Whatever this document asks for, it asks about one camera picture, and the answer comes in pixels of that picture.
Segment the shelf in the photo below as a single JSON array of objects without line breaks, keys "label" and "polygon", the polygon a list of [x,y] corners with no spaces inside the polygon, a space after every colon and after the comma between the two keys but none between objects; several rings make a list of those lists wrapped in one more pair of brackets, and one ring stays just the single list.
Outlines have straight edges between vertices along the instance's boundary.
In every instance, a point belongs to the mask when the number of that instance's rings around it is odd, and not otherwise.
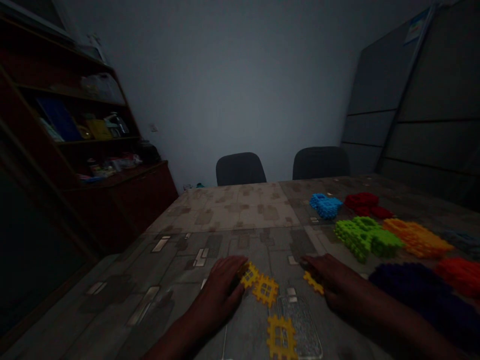
[{"label": "shelf", "polygon": [[57,146],[66,146],[66,145],[85,145],[85,144],[94,144],[94,143],[109,143],[116,142],[120,140],[133,140],[140,139],[140,136],[128,136],[128,137],[118,137],[110,140],[83,140],[83,141],[66,141],[66,142],[56,142]]},{"label": "shelf", "polygon": [[118,106],[118,107],[122,107],[122,108],[127,107],[126,104],[120,104],[120,103],[117,103],[117,102],[100,100],[100,99],[96,99],[96,98],[94,98],[94,97],[88,97],[87,95],[85,95],[85,96],[82,96],[82,95],[74,95],[74,94],[70,94],[70,93],[64,92],[64,91],[50,90],[50,89],[48,89],[48,88],[42,88],[42,87],[24,85],[24,84],[19,84],[19,83],[16,83],[15,86],[16,86],[17,88],[19,88],[19,89],[24,89],[24,90],[30,90],[30,91],[36,91],[36,92],[41,92],[41,93],[54,94],[54,95],[63,96],[63,97],[68,97],[68,98],[74,98],[74,99],[87,100],[87,101],[91,101],[91,102],[95,102],[95,103],[108,104],[108,105]]},{"label": "shelf", "polygon": [[68,190],[63,190],[64,192],[70,192],[70,191],[82,191],[82,190],[87,190],[87,189],[102,189],[102,188],[111,188],[114,186],[117,186],[121,183],[124,183],[130,179],[136,178],[140,175],[143,175],[145,173],[148,173],[150,170],[153,170],[159,166],[168,164],[168,161],[160,161],[157,162],[156,164],[153,165],[139,165],[135,168],[132,169],[125,169],[121,172],[116,173],[115,175],[112,175],[110,177],[107,177],[106,179],[97,181],[97,182],[92,182],[92,183],[84,183],[82,184],[81,187],[76,188],[76,189],[68,189]]},{"label": "shelf", "polygon": [[22,44],[22,40],[25,39],[34,39],[34,41],[41,43],[42,45],[44,45],[44,47],[50,47],[51,49],[55,49],[56,51],[64,52],[67,56],[70,56],[71,58],[81,59],[85,63],[90,64],[95,69],[98,69],[99,72],[113,71],[113,68],[111,66],[108,66],[103,62],[98,61],[97,59],[87,56],[72,47],[65,46],[58,41],[44,36],[40,34],[37,29],[30,29],[26,25],[18,23],[16,20],[6,18],[3,14],[0,15],[0,29],[5,36],[15,38],[18,43]]}]

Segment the plastic container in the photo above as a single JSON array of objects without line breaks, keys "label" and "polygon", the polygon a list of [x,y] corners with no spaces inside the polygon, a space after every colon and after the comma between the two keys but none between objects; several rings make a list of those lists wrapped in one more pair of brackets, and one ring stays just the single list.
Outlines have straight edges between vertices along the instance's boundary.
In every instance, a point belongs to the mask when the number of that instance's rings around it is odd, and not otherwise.
[{"label": "plastic container", "polygon": [[119,84],[108,72],[82,77],[82,89],[101,100],[125,105],[125,99],[120,91]]}]

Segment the chair backrest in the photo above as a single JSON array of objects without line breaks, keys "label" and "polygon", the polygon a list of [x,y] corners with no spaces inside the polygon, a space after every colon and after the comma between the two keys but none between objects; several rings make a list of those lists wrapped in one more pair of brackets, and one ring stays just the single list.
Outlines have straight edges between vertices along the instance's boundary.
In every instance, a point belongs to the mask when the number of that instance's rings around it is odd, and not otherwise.
[{"label": "chair backrest", "polygon": [[218,186],[266,183],[260,158],[253,152],[221,157],[216,163]]},{"label": "chair backrest", "polygon": [[341,147],[306,147],[296,153],[293,161],[293,180],[348,175],[349,157]]}]

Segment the red-orange toy block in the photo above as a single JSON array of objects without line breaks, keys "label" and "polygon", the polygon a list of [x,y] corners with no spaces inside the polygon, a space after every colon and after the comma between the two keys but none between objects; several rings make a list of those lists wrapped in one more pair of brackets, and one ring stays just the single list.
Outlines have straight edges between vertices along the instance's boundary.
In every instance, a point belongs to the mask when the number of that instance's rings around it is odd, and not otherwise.
[{"label": "red-orange toy block", "polygon": [[461,257],[443,259],[435,268],[443,278],[463,296],[480,299],[480,264]]},{"label": "red-orange toy block", "polygon": [[386,208],[381,206],[373,206],[370,208],[371,213],[379,219],[390,219],[394,217],[394,213],[388,211]]},{"label": "red-orange toy block", "polygon": [[370,209],[368,206],[356,207],[353,211],[358,216],[370,216]]},{"label": "red-orange toy block", "polygon": [[360,192],[347,195],[344,204],[352,210],[361,207],[371,208],[379,204],[379,197],[369,192]]},{"label": "red-orange toy block", "polygon": [[405,250],[420,259],[440,259],[454,249],[445,240],[416,222],[385,219],[383,228],[397,235],[405,244]]}]

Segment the bookshelf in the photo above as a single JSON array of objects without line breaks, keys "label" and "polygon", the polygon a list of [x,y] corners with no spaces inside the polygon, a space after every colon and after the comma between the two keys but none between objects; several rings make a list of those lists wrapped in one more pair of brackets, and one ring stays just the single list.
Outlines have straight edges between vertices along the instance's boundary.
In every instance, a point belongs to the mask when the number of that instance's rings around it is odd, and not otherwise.
[{"label": "bookshelf", "polygon": [[[141,134],[125,104],[92,97],[80,86],[82,77],[115,70],[75,49],[68,39],[37,30],[0,15],[0,119],[46,175],[57,193],[103,249],[120,253],[178,197],[168,162],[144,163],[104,180],[83,183],[91,175],[87,160],[99,164],[109,157],[135,153]],[[38,98],[62,102],[77,126],[85,114],[103,119],[116,112],[129,133],[123,137],[55,142],[40,117],[47,119]]]}]

